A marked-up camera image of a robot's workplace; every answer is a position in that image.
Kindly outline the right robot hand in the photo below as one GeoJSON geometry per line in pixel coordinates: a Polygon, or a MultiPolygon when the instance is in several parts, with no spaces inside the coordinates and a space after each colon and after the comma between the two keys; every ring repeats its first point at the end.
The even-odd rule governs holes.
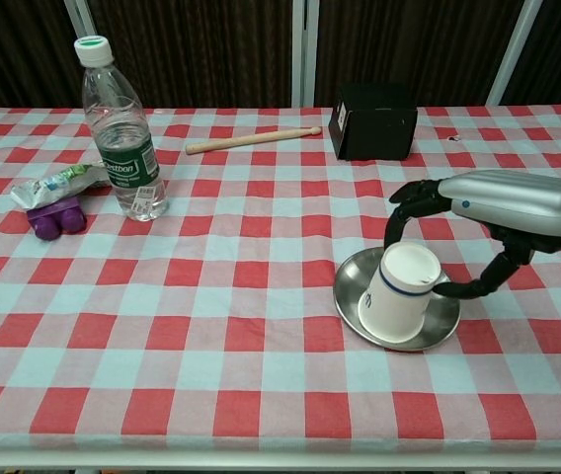
{"type": "Polygon", "coordinates": [[[390,201],[397,207],[385,227],[384,248],[401,240],[410,219],[447,211],[484,225],[490,236],[503,244],[504,251],[479,278],[468,283],[437,284],[434,292],[441,296],[486,296],[529,264],[535,252],[561,251],[561,178],[478,170],[408,183],[390,201]]]}

